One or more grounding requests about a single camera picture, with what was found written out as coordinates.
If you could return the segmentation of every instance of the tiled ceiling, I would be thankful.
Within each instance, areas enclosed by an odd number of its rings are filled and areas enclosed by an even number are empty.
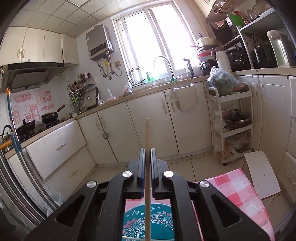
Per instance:
[[[31,0],[10,26],[40,28],[76,38],[99,21],[147,0]]]

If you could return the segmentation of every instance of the black wok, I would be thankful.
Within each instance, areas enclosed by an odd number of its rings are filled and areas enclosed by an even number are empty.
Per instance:
[[[35,121],[26,122],[26,120],[22,120],[23,125],[16,129],[17,135],[19,137],[25,136],[27,132],[32,132],[35,129]]]
[[[66,105],[63,104],[57,111],[46,113],[43,116],[41,116],[41,120],[44,124],[49,124],[55,120],[57,120],[58,112],[63,109]]]

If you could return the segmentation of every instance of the kettle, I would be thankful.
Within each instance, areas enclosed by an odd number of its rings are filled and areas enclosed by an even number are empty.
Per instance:
[[[6,127],[8,127],[10,129],[10,132],[12,133],[12,128],[10,125],[6,125],[3,128],[3,134],[1,134],[2,138],[1,138],[1,144],[4,144],[5,142],[11,140],[11,136],[10,134],[8,134],[8,132],[5,135],[5,129]],[[4,149],[2,149],[3,154],[5,154],[6,152],[10,151],[13,148],[12,144],[8,145],[7,147],[5,147]]]

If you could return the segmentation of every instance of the wooden stick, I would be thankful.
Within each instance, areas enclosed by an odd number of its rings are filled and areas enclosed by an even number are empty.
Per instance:
[[[151,164],[150,164],[150,119],[146,119],[145,144],[145,240],[151,240]]]

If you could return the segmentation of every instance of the window pane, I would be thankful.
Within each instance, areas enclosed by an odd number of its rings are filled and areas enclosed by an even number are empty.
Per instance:
[[[172,56],[175,69],[187,67],[184,58],[190,59],[192,66],[198,65],[195,49],[189,47],[194,45],[187,27],[171,4],[151,8],[163,33],[164,39]]]
[[[158,75],[166,73],[164,61],[157,61],[157,64],[153,67],[154,59],[162,53],[145,13],[127,17],[125,22],[143,78],[147,78],[146,71],[156,79]]]

